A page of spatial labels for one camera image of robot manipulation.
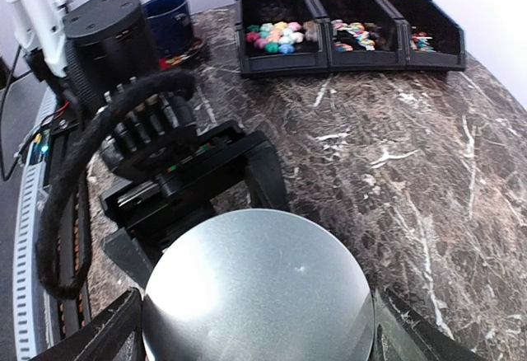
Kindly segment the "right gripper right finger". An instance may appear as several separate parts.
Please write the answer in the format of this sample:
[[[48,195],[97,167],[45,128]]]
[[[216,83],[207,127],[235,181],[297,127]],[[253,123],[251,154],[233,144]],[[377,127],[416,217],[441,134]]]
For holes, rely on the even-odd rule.
[[[370,359],[470,361],[482,357],[441,333],[389,289],[372,293],[375,335]]]

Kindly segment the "black bin with flower candies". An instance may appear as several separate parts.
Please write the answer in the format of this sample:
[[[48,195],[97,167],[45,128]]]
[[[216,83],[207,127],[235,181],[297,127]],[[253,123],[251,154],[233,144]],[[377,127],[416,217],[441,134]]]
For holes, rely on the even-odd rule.
[[[235,0],[240,74],[245,78],[324,73],[328,33],[314,0]]]

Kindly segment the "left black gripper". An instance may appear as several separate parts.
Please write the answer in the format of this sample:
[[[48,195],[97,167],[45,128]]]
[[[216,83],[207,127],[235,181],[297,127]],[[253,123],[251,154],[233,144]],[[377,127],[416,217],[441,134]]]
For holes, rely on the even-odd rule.
[[[100,195],[115,232],[104,253],[139,287],[173,241],[216,213],[212,200],[244,182],[253,208],[289,210],[276,148],[264,132],[247,134],[228,121],[198,137],[197,153],[153,180],[121,180]]]

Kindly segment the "black bin with small candies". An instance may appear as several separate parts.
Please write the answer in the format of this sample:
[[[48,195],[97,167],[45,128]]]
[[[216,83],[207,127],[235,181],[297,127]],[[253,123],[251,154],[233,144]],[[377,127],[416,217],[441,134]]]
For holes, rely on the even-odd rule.
[[[380,0],[305,0],[319,50],[300,73],[397,71],[406,67],[403,23]]]

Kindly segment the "silver jar lid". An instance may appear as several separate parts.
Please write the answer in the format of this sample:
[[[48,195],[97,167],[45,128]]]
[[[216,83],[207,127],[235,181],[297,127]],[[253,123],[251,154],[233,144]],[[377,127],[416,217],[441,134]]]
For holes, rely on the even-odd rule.
[[[142,303],[151,360],[366,360],[374,311],[352,253],[274,209],[193,227],[157,262]]]

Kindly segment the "black bin with lollipops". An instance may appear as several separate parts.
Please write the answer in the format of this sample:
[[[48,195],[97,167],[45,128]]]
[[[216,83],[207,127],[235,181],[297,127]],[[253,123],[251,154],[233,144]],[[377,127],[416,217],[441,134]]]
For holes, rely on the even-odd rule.
[[[432,0],[379,0],[379,4],[402,27],[406,68],[435,72],[462,72],[466,69],[464,32]],[[414,32],[425,31],[434,38],[435,52],[411,48]]]

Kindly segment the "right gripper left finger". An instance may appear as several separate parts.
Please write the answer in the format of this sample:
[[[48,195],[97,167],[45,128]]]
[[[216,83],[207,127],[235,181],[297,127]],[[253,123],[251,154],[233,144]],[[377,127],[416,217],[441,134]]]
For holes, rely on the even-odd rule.
[[[130,288],[99,313],[89,324],[35,360],[112,360],[131,339],[130,359],[144,359],[142,342],[142,296]]]

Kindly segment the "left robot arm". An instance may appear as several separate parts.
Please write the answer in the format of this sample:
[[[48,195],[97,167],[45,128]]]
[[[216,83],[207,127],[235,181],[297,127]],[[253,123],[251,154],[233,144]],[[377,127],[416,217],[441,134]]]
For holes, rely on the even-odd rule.
[[[91,233],[86,166],[99,154],[116,176],[155,183],[170,202],[194,211],[227,185],[219,171],[230,146],[215,141],[201,152],[189,100],[196,81],[178,69],[160,70],[154,38],[140,0],[90,0],[70,10],[68,0],[6,0],[15,7],[19,53],[47,82],[64,109],[78,117],[82,135],[56,177],[35,246],[38,278],[59,299],[78,295],[91,267],[90,242],[69,279],[58,276],[59,222],[72,195],[80,227]]]

